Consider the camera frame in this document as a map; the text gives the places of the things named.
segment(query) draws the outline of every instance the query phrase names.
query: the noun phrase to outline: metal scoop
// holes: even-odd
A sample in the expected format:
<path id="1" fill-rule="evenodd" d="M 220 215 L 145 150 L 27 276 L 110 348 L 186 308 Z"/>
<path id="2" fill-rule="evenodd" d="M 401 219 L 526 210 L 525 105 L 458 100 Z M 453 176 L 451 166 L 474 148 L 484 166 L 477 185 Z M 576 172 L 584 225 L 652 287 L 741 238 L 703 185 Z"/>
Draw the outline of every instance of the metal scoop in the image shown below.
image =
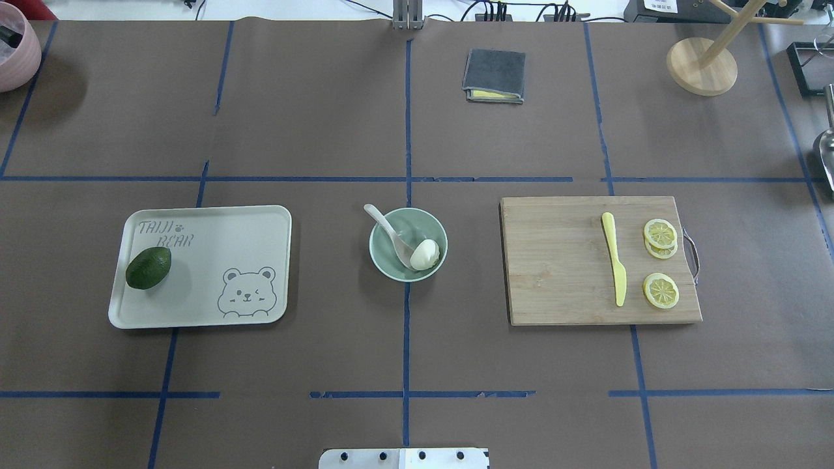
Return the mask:
<path id="1" fill-rule="evenodd" d="M 823 170 L 826 172 L 828 187 L 831 188 L 831 191 L 834 191 L 834 177 L 831 176 L 831 172 L 834 170 L 834 84 L 826 86 L 825 94 L 829 129 L 816 137 L 814 149 L 816 155 L 820 157 Z"/>

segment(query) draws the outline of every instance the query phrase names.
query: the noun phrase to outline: yellow knife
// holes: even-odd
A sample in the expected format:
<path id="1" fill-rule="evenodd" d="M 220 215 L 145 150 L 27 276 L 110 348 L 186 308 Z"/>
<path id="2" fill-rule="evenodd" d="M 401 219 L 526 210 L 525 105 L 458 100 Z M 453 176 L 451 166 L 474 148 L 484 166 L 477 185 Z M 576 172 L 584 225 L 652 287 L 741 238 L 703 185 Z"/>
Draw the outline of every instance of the yellow knife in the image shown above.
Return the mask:
<path id="1" fill-rule="evenodd" d="M 602 229 L 605 230 L 608 253 L 611 254 L 611 269 L 614 270 L 614 296 L 617 306 L 623 306 L 626 301 L 626 268 L 617 254 L 617 228 L 614 224 L 614 215 L 610 212 L 602 214 Z"/>

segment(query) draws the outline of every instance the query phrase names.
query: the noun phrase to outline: bowl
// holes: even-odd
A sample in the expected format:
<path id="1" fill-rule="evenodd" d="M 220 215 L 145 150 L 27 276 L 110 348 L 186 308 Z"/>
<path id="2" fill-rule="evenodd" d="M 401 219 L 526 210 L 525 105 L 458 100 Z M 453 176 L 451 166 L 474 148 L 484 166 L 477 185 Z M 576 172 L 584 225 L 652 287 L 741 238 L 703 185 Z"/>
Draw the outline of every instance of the bowl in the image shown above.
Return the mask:
<path id="1" fill-rule="evenodd" d="M 41 43 L 32 25 L 9 3 L 0 2 L 0 23 L 23 35 L 16 49 L 0 43 L 0 93 L 11 91 L 26 84 L 41 64 Z"/>
<path id="2" fill-rule="evenodd" d="M 423 240 L 434 240 L 440 247 L 440 257 L 437 264 L 427 270 L 414 272 L 408 270 L 399 262 L 394 252 L 394 244 L 391 238 L 378 224 L 370 232 L 368 249 L 370 258 L 374 265 L 390 279 L 399 282 L 417 282 L 428 279 L 443 265 L 446 253 L 449 248 L 449 240 L 446 238 L 446 230 L 443 225 L 429 212 L 413 207 L 392 210 L 385 214 L 385 218 L 394 227 L 400 238 L 412 248 L 416 248 Z"/>

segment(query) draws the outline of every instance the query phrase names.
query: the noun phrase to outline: cutting board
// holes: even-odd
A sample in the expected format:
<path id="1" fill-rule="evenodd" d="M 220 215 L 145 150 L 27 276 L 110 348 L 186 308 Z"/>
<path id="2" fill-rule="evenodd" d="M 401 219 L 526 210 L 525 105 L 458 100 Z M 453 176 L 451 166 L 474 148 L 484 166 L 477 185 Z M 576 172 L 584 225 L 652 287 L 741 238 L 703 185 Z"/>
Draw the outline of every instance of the cutting board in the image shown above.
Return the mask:
<path id="1" fill-rule="evenodd" d="M 620 261 L 628 274 L 625 303 L 619 307 L 600 220 L 604 212 L 614 215 Z M 669 259 L 646 251 L 643 227 L 655 218 L 677 229 L 678 251 Z M 512 325 L 702 321 L 674 197 L 503 198 L 501 229 Z M 655 308 L 644 296 L 643 280 L 654 272 L 677 284 L 680 299 L 673 308 Z"/>

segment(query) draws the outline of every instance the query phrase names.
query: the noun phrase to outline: white spoon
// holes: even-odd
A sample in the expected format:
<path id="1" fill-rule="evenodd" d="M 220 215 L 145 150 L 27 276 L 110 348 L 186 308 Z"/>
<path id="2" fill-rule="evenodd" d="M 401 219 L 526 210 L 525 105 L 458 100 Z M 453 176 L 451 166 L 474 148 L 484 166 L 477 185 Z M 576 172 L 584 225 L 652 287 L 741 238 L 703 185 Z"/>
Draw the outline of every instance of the white spoon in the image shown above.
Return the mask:
<path id="1" fill-rule="evenodd" d="M 394 252 L 397 253 L 397 259 L 399 262 L 402 262 L 406 269 L 417 271 L 414 267 L 411 266 L 411 255 L 414 253 L 414 248 L 407 245 L 402 238 L 397 235 L 397 232 L 394 231 L 394 227 L 391 226 L 391 223 L 385 219 L 385 216 L 382 215 L 373 204 L 365 204 L 364 209 L 368 214 L 376 220 L 379 226 L 385 230 L 385 233 L 388 233 L 388 237 L 391 238 L 391 242 L 394 243 Z"/>

